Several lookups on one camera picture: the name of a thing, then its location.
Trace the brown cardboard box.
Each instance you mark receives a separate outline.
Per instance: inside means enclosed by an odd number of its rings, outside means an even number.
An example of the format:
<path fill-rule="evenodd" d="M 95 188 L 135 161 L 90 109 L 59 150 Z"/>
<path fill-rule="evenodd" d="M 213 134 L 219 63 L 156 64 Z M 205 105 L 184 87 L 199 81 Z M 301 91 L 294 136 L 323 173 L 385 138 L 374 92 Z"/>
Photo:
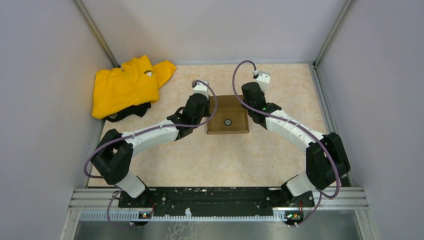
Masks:
<path fill-rule="evenodd" d="M 218 95 L 215 115 L 206 125 L 207 135 L 248 134 L 247 110 L 235 95 Z"/>

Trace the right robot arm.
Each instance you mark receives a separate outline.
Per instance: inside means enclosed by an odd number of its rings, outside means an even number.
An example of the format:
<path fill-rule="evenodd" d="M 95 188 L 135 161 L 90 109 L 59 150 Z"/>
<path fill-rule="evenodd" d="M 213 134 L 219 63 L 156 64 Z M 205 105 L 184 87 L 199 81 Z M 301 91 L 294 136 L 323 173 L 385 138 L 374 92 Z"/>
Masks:
<path fill-rule="evenodd" d="M 295 206 L 303 194 L 314 189 L 324 190 L 351 170 L 341 137 L 335 132 L 324 134 L 292 119 L 280 106 L 267 102 L 257 82 L 241 87 L 243 107 L 253 122 L 277 133 L 305 154 L 305 171 L 281 186 L 281 199 Z"/>

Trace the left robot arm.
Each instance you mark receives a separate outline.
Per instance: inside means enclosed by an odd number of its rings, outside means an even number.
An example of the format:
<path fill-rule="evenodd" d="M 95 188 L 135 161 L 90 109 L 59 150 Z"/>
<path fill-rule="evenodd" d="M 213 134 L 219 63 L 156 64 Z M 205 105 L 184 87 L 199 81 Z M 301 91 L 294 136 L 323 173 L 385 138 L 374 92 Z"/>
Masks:
<path fill-rule="evenodd" d="M 126 133 L 116 129 L 107 131 L 89 161 L 107 184 L 129 195 L 136 206 L 144 207 L 150 200 L 149 188 L 130 171 L 133 157 L 190 135 L 210 115 L 209 97 L 194 93 L 184 107 L 158 124 Z"/>

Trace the black garment under shirt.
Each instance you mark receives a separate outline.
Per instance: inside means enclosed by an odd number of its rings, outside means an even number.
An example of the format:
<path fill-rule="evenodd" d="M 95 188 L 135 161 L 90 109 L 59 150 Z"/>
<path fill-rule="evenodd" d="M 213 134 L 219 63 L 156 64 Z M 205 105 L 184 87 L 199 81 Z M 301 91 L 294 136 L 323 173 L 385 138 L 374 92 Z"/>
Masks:
<path fill-rule="evenodd" d="M 136 115 L 142 118 L 147 113 L 148 109 L 151 108 L 151 106 L 152 104 L 150 102 L 146 102 L 140 105 L 132 105 L 109 116 L 106 116 L 104 120 L 115 123 L 131 115 Z"/>

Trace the yellow shirt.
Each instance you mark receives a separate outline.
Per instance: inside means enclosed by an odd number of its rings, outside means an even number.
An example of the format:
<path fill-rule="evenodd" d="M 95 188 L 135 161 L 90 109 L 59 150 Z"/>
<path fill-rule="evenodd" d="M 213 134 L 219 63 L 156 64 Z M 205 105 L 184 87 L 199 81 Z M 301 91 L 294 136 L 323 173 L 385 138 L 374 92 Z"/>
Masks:
<path fill-rule="evenodd" d="M 169 60 L 152 64 L 147 55 L 134 57 L 120 67 L 101 69 L 94 79 L 92 117 L 104 119 L 128 107 L 155 103 L 159 89 L 177 70 Z"/>

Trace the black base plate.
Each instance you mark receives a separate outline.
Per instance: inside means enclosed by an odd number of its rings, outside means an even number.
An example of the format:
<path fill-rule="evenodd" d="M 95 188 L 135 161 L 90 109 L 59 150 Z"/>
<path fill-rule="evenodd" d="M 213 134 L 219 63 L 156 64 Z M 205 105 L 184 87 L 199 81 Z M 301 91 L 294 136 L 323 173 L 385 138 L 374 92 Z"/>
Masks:
<path fill-rule="evenodd" d="M 271 216 L 274 208 L 315 206 L 311 191 L 289 202 L 280 187 L 151 187 L 146 201 L 122 192 L 119 208 L 152 208 L 155 217 Z"/>

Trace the aluminium frame rail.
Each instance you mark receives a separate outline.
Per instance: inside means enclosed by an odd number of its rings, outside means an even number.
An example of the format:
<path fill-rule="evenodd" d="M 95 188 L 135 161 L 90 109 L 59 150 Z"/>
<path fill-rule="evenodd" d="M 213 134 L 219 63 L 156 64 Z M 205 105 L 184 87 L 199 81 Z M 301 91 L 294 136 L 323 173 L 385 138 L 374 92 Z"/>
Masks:
<path fill-rule="evenodd" d="M 153 187 L 147 196 L 133 199 L 113 188 L 75 189 L 69 210 L 79 211 L 86 221 L 114 222 L 285 222 L 311 211 L 368 210 L 360 187 L 334 192 L 310 191 L 295 203 L 283 200 L 278 187 Z"/>

